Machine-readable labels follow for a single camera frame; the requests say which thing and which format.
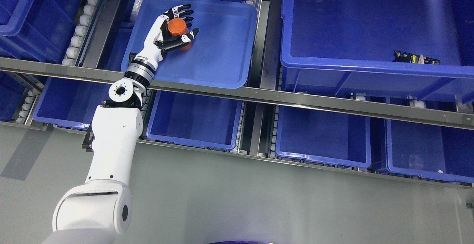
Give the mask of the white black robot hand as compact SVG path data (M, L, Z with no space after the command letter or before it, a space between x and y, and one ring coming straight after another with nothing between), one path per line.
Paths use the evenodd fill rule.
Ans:
M159 15L144 40L143 49L134 60L147 63L156 70L158 63L165 59L167 53L190 45L199 29L194 28L188 33L172 36L168 30L168 23L172 19L182 18L185 28L188 29L192 25L190 21L194 19L191 16L193 13L191 4L184 4L174 6Z

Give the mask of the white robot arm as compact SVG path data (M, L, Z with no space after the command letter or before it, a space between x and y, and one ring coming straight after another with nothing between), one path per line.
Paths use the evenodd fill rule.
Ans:
M83 185L67 191L52 219L45 244L112 244L131 223L129 179L137 140L143 131L142 96L161 55L140 52L108 99L97 106L91 123L93 160Z

